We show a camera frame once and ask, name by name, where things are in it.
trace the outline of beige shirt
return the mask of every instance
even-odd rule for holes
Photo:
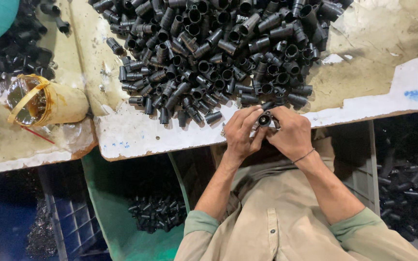
[[[314,147],[333,170],[331,138]],[[229,202],[235,211],[220,225],[191,211],[175,260],[418,260],[418,251],[367,208],[330,226],[305,175],[293,168],[283,160],[240,169],[232,195],[241,201]]]

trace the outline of pile of black plastic parts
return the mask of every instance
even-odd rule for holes
[[[325,51],[331,21],[353,0],[90,0],[111,31],[107,44],[122,56],[119,80],[130,105],[160,110],[168,124],[191,117],[211,124],[229,96],[241,105],[271,101],[300,109],[312,86],[305,78]]]

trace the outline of red stick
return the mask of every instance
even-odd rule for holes
[[[50,141],[49,139],[46,139],[45,137],[43,137],[42,135],[40,135],[40,134],[38,134],[38,133],[36,133],[36,132],[32,131],[31,129],[29,129],[29,128],[25,127],[25,126],[21,126],[21,127],[22,127],[23,129],[26,129],[27,131],[29,131],[29,132],[31,132],[31,133],[33,133],[33,134],[37,135],[38,137],[40,137],[40,138],[42,138],[42,139],[44,139],[44,140],[47,140],[47,141],[49,141],[50,143],[54,144],[54,142],[53,142],[53,141]]]

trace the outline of green sleeve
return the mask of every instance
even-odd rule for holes
[[[206,212],[200,210],[192,210],[189,212],[188,217],[186,217],[183,236],[198,230],[207,231],[213,235],[219,225],[220,222],[218,222],[217,219],[209,216]]]
[[[366,226],[384,226],[386,228],[385,223],[379,216],[365,208],[355,216],[331,225],[329,229],[338,241],[344,242],[354,232]]]

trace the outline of worktable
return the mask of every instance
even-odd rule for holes
[[[69,15],[73,32],[68,38],[57,32],[55,55],[62,52],[59,49],[68,41],[68,51],[73,55],[65,58],[81,73],[66,74],[75,78],[79,88],[84,88],[94,126],[90,119],[75,124],[80,124],[84,132],[76,138],[62,131],[50,134],[55,139],[73,141],[76,146],[73,150],[67,149],[63,142],[51,146],[41,139],[35,144],[29,140],[35,138],[25,131],[26,138],[20,144],[33,142],[32,150],[19,155],[20,150],[12,154],[8,151],[14,148],[12,145],[5,147],[5,153],[17,164],[0,158],[0,166],[6,166],[0,171],[69,160],[67,153],[72,159],[81,157],[96,145],[96,137],[102,156],[109,161],[225,141],[224,123],[238,110],[234,101],[215,109],[221,111],[223,118],[211,125],[199,126],[188,121],[181,128],[176,115],[169,124],[159,124],[157,112],[153,116],[144,115],[139,107],[128,104],[129,96],[121,90],[118,75],[122,62],[104,39],[115,37],[120,44],[124,40],[110,32],[107,21],[86,1],[58,2],[63,18]],[[79,65],[74,65],[76,55]],[[328,49],[321,55],[322,64],[314,65],[307,77],[307,83],[314,86],[310,106],[299,111],[313,128],[418,111],[418,0],[355,0],[332,23]],[[54,60],[60,64],[63,57],[56,55]],[[59,70],[56,75],[57,81],[64,80]],[[62,159],[55,159],[55,155],[62,153],[65,155],[58,157]],[[26,164],[27,159],[33,158],[38,161],[29,160],[30,164]]]

